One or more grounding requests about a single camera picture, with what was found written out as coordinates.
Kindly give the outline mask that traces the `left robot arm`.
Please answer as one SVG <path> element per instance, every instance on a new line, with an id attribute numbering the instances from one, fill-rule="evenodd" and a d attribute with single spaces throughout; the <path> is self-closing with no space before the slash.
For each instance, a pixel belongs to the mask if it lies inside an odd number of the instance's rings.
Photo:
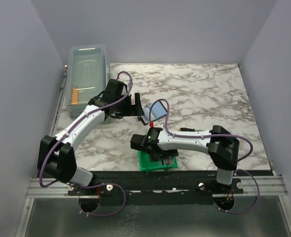
<path id="1" fill-rule="evenodd" d="M 144 114 L 140 94 L 130 94 L 131 85 L 111 79 L 106 89 L 91 98 L 84 111 L 63 131 L 55 136 L 44 136 L 40 142 L 37 168 L 39 178 L 48 175 L 62 183 L 75 183 L 91 195 L 97 183 L 93 174 L 77 166 L 75 151 L 83 139 L 109 116 L 141 116 Z"/>

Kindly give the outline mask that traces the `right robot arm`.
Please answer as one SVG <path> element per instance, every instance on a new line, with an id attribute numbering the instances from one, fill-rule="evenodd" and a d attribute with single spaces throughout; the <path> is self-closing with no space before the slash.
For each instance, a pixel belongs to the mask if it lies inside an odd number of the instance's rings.
<path id="1" fill-rule="evenodd" d="M 165 128 L 151 127 L 146 135 L 134 134 L 130 140 L 130 147 L 147 153 L 151 161 L 176 157 L 179 150 L 209 155 L 217 167 L 214 187 L 222 194 L 232 188 L 239 145 L 239 140 L 219 125 L 198 132 L 167 131 Z"/>

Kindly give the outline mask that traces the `black leather card holder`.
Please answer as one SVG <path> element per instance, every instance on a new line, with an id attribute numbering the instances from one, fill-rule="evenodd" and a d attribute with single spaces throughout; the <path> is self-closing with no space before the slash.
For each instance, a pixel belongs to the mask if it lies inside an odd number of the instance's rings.
<path id="1" fill-rule="evenodd" d="M 167 115 L 167 109 L 162 104 L 162 102 L 157 102 L 155 105 L 150 104 L 147 107 L 143 107 L 144 115 L 138 116 L 138 121 L 141 121 L 143 125 L 147 125 L 149 123 L 149 112 L 151 110 L 151 122 L 159 120 Z"/>

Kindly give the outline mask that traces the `green plastic bin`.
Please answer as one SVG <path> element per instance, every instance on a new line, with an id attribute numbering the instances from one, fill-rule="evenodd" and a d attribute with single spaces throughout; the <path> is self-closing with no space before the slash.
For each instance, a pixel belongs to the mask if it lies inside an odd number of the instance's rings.
<path id="1" fill-rule="evenodd" d="M 157 170 L 164 170 L 167 171 L 172 168 L 178 168 L 176 157 L 174 157 L 175 165 L 162 165 L 161 160 L 160 161 L 154 161 L 150 162 L 149 156 L 145 152 L 138 152 L 138 158 L 139 158 L 139 169 L 142 172 L 152 172 Z"/>

